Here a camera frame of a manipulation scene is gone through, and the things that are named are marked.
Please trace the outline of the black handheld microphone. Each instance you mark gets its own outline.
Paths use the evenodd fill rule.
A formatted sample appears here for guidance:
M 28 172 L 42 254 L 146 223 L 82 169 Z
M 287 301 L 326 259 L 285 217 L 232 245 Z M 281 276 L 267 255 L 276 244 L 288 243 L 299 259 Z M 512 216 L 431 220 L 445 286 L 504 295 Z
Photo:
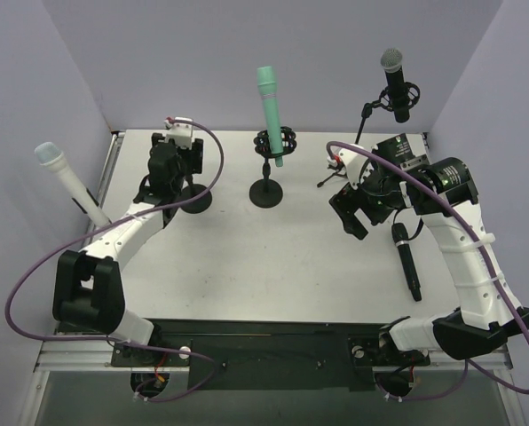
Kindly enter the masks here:
M 410 248 L 412 238 L 408 235 L 403 223 L 391 226 L 391 237 L 399 253 L 399 259 L 405 275 L 407 288 L 416 302 L 422 301 L 421 285 Z

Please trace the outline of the grey head black microphone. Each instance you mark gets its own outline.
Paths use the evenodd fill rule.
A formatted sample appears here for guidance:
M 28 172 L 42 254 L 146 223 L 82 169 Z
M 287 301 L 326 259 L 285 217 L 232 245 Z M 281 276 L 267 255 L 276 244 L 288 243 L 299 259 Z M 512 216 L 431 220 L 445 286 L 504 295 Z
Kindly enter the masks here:
M 380 59 L 387 81 L 389 105 L 398 123 L 407 122 L 410 118 L 408 88 L 403 76 L 402 59 L 402 53 L 396 48 L 386 49 Z

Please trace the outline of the aluminium frame rail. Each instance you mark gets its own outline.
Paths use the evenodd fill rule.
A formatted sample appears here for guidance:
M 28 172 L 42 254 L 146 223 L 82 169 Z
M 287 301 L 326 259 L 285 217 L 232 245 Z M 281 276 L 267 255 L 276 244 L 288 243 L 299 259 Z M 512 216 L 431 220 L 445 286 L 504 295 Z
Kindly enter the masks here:
M 234 389 L 264 390 L 339 383 L 368 373 L 389 398 L 405 401 L 410 385 L 394 385 L 393 379 L 427 366 L 432 352 L 473 367 L 477 357 L 529 330 L 529 308 L 512 295 L 494 258 L 494 236 L 483 226 L 468 166 L 454 157 L 431 162 L 426 154 L 415 154 L 405 134 L 371 149 L 328 144 L 328 167 L 346 181 L 329 201 L 344 231 L 362 240 L 367 228 L 358 212 L 379 225 L 412 209 L 419 228 L 431 231 L 458 291 L 459 306 L 447 315 L 402 317 L 384 325 L 139 317 L 126 307 L 122 270 L 179 209 L 199 213 L 209 207 L 210 186 L 193 181 L 202 171 L 202 140 L 174 130 L 154 132 L 148 172 L 116 221 L 104 214 L 55 145 L 41 144 L 36 157 L 95 225 L 83 247 L 54 252 L 53 317 L 79 327 L 84 341 L 112 343 L 117 366 L 184 367 L 190 391 L 219 375 Z

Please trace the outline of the mint green microphone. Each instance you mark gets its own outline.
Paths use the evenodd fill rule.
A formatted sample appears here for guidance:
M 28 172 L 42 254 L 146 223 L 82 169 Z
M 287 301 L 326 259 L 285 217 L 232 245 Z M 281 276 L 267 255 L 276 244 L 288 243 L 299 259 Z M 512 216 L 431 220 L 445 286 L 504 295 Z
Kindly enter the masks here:
M 283 166 L 283 143 L 277 101 L 277 79 L 273 67 L 257 70 L 257 88 L 262 100 L 271 153 L 277 168 Z

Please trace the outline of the white microphone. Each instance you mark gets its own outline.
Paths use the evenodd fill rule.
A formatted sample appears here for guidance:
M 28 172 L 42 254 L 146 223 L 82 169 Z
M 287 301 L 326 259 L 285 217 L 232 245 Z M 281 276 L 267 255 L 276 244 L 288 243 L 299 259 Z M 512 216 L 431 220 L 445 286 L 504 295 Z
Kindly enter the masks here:
M 61 149 L 52 142 L 44 142 L 35 148 L 35 156 L 40 165 L 59 180 L 69 198 L 95 226 L 103 227 L 111 223 L 91 192 L 74 173 Z

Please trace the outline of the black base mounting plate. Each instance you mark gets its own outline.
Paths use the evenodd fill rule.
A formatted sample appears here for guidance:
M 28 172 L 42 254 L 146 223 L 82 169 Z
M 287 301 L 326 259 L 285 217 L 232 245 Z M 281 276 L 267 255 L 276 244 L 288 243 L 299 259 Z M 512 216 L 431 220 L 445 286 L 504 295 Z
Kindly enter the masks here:
M 154 344 L 173 351 L 185 346 L 195 357 L 175 352 L 115 346 L 114 367 L 186 367 L 194 386 L 218 370 L 207 391 L 300 391 L 346 388 L 370 391 L 374 368 L 407 376 L 411 366 L 426 367 L 428 355 L 398 353 L 379 339 L 380 325 L 354 323 L 258 322 L 157 319 Z

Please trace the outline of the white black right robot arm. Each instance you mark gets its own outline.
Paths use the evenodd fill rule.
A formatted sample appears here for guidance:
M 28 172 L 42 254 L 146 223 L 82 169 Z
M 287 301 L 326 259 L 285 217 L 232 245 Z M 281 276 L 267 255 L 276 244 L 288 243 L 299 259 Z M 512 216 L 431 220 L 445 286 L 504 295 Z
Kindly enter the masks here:
M 481 217 L 478 191 L 468 167 L 454 157 L 432 163 L 414 154 L 404 134 L 367 153 L 361 146 L 330 142 L 328 163 L 345 171 L 345 186 L 329 201 L 344 230 L 359 240 L 371 225 L 392 213 L 413 209 L 442 254 L 459 306 L 425 319 L 405 317 L 385 326 L 377 340 L 379 357 L 396 363 L 409 351 L 441 350 L 471 359 L 503 346 L 529 329 L 529 308 L 514 296 L 493 253 L 493 234 Z

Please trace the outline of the black clip microphone stand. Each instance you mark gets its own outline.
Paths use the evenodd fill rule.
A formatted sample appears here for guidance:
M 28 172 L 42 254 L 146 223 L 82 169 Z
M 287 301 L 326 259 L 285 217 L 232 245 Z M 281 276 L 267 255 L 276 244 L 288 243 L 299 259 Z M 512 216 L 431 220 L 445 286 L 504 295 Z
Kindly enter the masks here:
M 182 189 L 178 201 L 189 201 L 207 189 L 205 185 L 194 183 L 192 175 L 186 175 L 185 180 L 186 186 Z M 187 214 L 199 214 L 207 210 L 211 203 L 212 194 L 208 192 L 203 197 L 184 204 L 181 209 Z

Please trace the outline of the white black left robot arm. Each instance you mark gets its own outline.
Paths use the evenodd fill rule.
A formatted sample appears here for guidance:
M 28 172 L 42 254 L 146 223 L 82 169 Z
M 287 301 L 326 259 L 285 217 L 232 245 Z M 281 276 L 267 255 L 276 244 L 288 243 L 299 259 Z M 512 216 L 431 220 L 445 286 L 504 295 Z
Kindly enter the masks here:
M 154 324 L 131 312 L 125 303 L 122 269 L 173 219 L 186 200 L 203 186 L 193 182 L 202 171 L 203 142 L 189 125 L 179 124 L 151 137 L 148 173 L 125 212 L 124 222 L 79 251 L 58 259 L 52 314 L 54 319 L 132 342 L 131 354 L 151 366 L 163 353 Z

